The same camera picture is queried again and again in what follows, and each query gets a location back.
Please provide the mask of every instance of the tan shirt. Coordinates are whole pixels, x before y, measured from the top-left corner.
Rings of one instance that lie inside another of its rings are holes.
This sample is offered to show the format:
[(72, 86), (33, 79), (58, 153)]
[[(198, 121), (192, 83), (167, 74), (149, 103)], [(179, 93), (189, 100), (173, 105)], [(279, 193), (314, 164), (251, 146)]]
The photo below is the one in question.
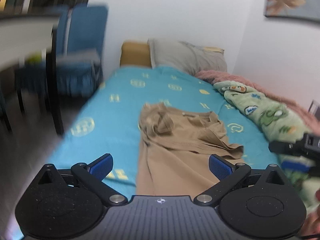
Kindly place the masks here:
[(239, 160), (243, 146), (229, 144), (223, 122), (214, 112), (145, 104), (139, 126), (138, 195), (190, 195), (193, 199), (219, 182), (209, 170), (211, 154), (231, 163), (244, 162)]

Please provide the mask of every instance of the blue gripper pad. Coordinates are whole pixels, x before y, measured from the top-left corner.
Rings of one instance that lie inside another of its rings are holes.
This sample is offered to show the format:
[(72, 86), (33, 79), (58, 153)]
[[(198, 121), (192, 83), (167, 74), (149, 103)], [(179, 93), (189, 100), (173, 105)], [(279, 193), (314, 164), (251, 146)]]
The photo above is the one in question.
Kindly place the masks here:
[(209, 169), (214, 176), (222, 180), (232, 173), (233, 165), (231, 163), (228, 165), (227, 163), (221, 157), (212, 154), (209, 158)]
[(113, 158), (110, 153), (106, 153), (88, 164), (87, 167), (88, 172), (101, 181), (112, 171)]

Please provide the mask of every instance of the painting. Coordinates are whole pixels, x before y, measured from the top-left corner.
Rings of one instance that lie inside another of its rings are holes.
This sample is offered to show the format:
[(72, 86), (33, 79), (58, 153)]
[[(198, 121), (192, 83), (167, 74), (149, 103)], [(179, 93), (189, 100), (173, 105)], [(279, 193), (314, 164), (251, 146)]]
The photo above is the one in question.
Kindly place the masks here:
[(320, 0), (267, 0), (265, 16), (320, 22)]

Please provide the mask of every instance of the wooden floor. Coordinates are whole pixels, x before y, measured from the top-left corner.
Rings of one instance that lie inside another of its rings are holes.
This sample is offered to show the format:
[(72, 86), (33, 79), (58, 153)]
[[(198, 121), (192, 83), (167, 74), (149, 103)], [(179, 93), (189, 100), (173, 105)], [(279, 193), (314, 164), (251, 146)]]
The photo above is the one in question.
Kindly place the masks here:
[[(40, 110), (37, 96), (28, 93), (22, 96), (25, 117), (20, 113), (16, 95), (7, 101), (12, 134), (0, 123), (0, 239), (7, 240), (12, 238), (17, 227), (14, 218), (17, 201), (62, 140), (55, 132), (51, 114), (45, 111), (44, 103)], [(66, 131), (84, 101), (62, 98), (61, 114)]]

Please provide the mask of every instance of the wall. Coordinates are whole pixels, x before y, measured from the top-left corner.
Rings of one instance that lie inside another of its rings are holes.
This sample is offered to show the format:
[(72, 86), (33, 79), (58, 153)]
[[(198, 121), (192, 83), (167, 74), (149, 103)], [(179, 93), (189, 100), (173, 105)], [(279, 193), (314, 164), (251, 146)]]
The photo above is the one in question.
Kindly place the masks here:
[(232, 72), (251, 0), (89, 0), (107, 3), (104, 75), (119, 67), (124, 40), (172, 38), (224, 48)]
[(320, 102), (320, 25), (267, 19), (265, 0), (252, 0), (234, 74), (295, 99)]

